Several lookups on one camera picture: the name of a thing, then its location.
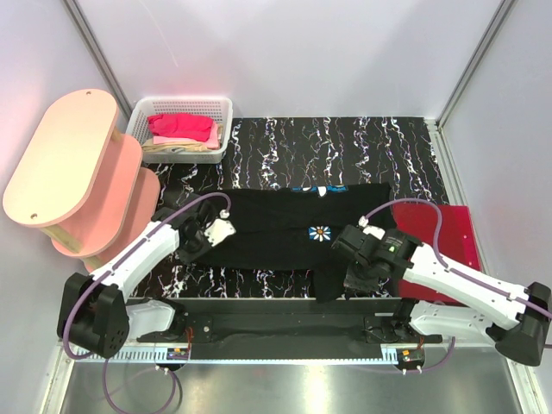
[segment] beige cloth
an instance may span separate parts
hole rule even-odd
[[[223,126],[218,125],[217,129],[218,141],[220,142],[223,135]],[[173,141],[166,144],[154,144],[154,139],[150,138],[144,142],[141,146],[141,149],[144,153],[157,153],[159,151],[171,151],[172,153],[178,153],[180,151],[190,151],[190,152],[205,152],[210,151],[202,142],[190,140],[186,141]]]
[[[141,149],[144,153],[157,153],[164,150],[172,150],[177,152],[178,150],[191,151],[191,152],[203,152],[209,151],[205,145],[201,142],[171,142],[170,144],[154,144],[154,139],[150,138],[143,143]]]

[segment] black t-shirt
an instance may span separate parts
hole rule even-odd
[[[389,201],[389,184],[291,188],[278,191],[226,190],[232,201],[229,220],[236,234],[198,261],[238,269],[313,272],[319,302],[339,298],[348,260],[331,244],[348,224]],[[218,209],[225,201],[212,198]],[[371,218],[382,229],[396,224],[390,209]]]

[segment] pink towel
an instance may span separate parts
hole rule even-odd
[[[189,138],[206,142],[209,140],[213,120],[208,116],[191,114],[161,114],[147,117],[152,134],[172,138]]]
[[[170,143],[182,143],[182,142],[198,142],[190,138],[171,138],[166,136],[154,136],[154,144],[170,144]],[[213,122],[213,126],[210,129],[209,140],[204,142],[204,145],[207,149],[218,149],[220,148],[220,142],[218,140],[218,125],[216,122]]]

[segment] wooden shelf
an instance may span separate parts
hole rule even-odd
[[[92,260],[85,260],[86,269],[89,272],[112,260],[144,231],[155,212],[159,193],[160,183],[155,173],[147,168],[141,168],[121,233],[103,252],[93,259],[90,258]]]
[[[110,138],[120,136],[117,116],[116,101],[106,91],[75,91],[54,102],[3,194],[8,217],[23,226],[46,228],[80,210]]]
[[[141,156],[140,143],[131,135],[109,141],[90,196],[78,211],[57,226],[78,241],[78,249],[72,251],[52,239],[59,252],[86,258],[99,254],[115,241],[129,208]]]

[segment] oval shelf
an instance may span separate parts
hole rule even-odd
[[[106,91],[65,95],[46,111],[3,194],[6,214],[43,228],[79,210],[91,194],[119,109]]]

